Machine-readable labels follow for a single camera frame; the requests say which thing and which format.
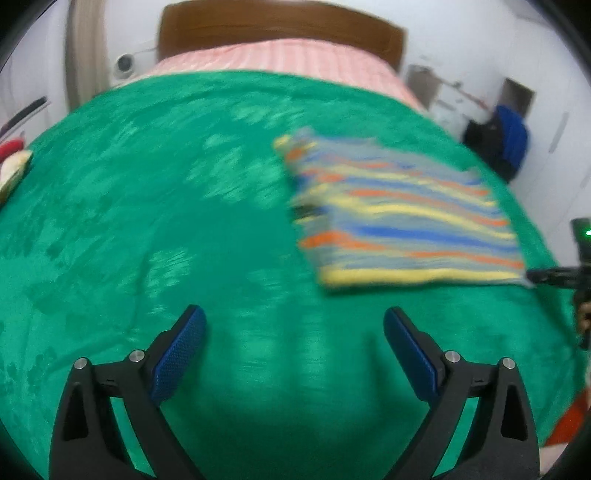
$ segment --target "folded cloth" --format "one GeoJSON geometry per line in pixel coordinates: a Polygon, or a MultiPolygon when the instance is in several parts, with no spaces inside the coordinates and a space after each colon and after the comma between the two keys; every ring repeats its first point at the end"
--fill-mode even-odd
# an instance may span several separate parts
{"type": "Polygon", "coordinates": [[[310,129],[275,149],[324,285],[524,282],[517,238],[476,172],[310,129]]]}

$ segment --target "bed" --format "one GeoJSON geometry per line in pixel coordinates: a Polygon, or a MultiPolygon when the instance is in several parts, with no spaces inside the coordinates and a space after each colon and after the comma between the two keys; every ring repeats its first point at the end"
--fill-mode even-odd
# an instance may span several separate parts
{"type": "MultiPolygon", "coordinates": [[[[362,50],[394,75],[405,32],[315,2],[172,5],[151,74],[31,145],[30,172],[0,213],[0,418],[43,475],[72,363],[146,347],[190,303],[205,309],[209,331],[163,412],[211,479],[382,478],[427,411],[383,336],[393,305],[444,349],[515,359],[542,440],[580,387],[562,292],[433,283],[329,294],[317,285],[296,246],[293,186],[272,149],[310,125],[477,169],[526,264],[554,261],[503,182],[411,100],[266,69],[166,71],[179,55],[291,38],[362,50]]],[[[134,463],[149,472],[115,408],[134,463]]],[[[468,402],[442,470],[474,410],[468,402]]]]}

